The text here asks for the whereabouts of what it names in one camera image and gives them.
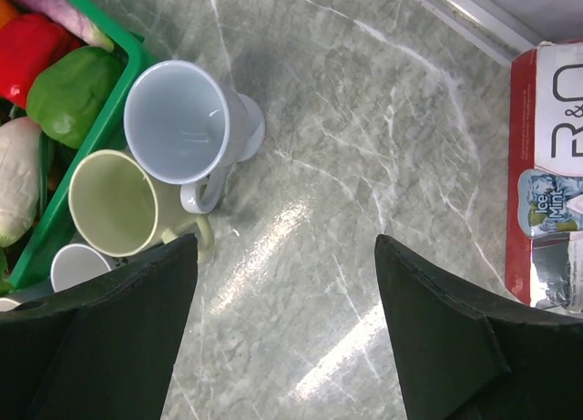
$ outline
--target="light blue mug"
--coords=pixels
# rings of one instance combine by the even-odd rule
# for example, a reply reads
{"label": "light blue mug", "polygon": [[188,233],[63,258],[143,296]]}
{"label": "light blue mug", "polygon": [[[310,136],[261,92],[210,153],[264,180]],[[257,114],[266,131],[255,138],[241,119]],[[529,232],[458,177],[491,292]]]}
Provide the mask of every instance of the light blue mug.
{"label": "light blue mug", "polygon": [[265,138],[265,118],[249,97],[202,68],[169,60],[144,72],[128,94],[124,130],[142,168],[181,185],[182,207],[208,213],[231,166],[250,159]]}

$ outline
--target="pale yellow mug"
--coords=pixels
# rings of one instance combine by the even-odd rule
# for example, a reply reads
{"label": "pale yellow mug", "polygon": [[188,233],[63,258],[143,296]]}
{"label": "pale yellow mug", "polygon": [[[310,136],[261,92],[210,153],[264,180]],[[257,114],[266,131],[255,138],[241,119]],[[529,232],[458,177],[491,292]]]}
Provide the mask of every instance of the pale yellow mug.
{"label": "pale yellow mug", "polygon": [[214,235],[207,215],[187,213],[180,187],[156,180],[128,154],[96,151],[79,163],[68,193],[78,232],[108,256],[133,256],[198,226],[199,262],[208,261]]}

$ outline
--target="ice mint label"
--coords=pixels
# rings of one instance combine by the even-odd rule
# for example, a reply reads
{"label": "ice mint label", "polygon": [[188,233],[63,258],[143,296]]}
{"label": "ice mint label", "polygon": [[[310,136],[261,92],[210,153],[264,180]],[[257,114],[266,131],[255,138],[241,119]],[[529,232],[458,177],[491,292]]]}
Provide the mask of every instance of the ice mint label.
{"label": "ice mint label", "polygon": [[583,230],[583,178],[527,169],[518,197],[518,223],[527,236]]}

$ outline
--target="marble countertop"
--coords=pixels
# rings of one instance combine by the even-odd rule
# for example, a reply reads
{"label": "marble countertop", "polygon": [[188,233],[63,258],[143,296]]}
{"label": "marble countertop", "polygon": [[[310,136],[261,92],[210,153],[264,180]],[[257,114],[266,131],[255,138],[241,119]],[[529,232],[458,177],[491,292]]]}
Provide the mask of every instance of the marble countertop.
{"label": "marble countertop", "polygon": [[404,419],[387,233],[504,293],[509,72],[414,0],[94,0],[265,112],[210,217],[164,419]]}

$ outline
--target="white wall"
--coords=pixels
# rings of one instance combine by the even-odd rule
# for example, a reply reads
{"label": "white wall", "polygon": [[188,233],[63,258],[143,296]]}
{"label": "white wall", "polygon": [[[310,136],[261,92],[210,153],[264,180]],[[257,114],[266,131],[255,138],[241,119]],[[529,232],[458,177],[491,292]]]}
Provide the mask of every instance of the white wall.
{"label": "white wall", "polygon": [[583,39],[583,0],[491,0],[549,41]]}

